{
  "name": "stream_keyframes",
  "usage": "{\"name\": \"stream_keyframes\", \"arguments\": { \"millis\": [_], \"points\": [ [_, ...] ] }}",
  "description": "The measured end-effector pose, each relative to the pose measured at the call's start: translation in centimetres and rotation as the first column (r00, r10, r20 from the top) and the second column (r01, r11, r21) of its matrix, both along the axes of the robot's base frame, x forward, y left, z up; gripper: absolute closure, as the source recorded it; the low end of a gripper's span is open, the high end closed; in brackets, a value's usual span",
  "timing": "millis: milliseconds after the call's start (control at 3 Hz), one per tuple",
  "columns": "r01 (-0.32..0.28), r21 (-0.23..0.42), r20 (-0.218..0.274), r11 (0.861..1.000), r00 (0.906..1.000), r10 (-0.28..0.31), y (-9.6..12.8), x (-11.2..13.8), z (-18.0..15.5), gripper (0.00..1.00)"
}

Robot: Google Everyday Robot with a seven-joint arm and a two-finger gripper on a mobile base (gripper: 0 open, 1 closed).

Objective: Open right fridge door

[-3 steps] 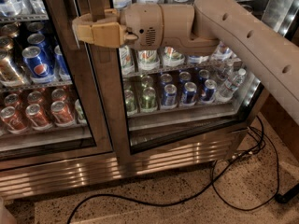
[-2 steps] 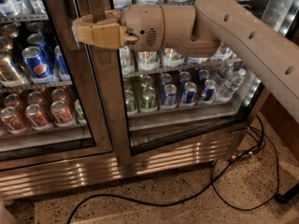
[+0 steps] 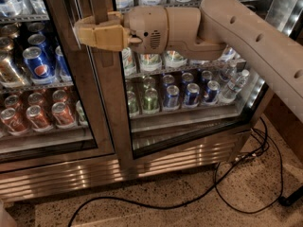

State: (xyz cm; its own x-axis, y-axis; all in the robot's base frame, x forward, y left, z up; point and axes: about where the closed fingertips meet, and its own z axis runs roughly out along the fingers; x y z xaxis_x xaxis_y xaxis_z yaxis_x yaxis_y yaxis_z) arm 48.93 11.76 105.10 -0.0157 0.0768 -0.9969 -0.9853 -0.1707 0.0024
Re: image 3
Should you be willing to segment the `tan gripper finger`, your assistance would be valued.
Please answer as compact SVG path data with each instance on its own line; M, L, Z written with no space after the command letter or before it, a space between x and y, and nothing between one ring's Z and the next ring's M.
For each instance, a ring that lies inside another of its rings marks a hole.
M110 11L107 15L111 25L122 25L124 22L124 17L119 11Z
M131 30L122 25L111 25L109 21L97 23L93 16L78 20L74 32L80 44L102 50L119 52L132 44L141 44L142 40L133 37Z

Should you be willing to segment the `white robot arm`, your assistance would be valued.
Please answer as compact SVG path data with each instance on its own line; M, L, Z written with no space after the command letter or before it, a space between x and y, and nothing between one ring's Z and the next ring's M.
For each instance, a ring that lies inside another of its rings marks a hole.
M192 60L218 59L233 47L303 121L303 47L259 18L237 0L203 0L198 8L138 6L112 11L97 23L90 16L75 23L81 44L139 54L174 50Z

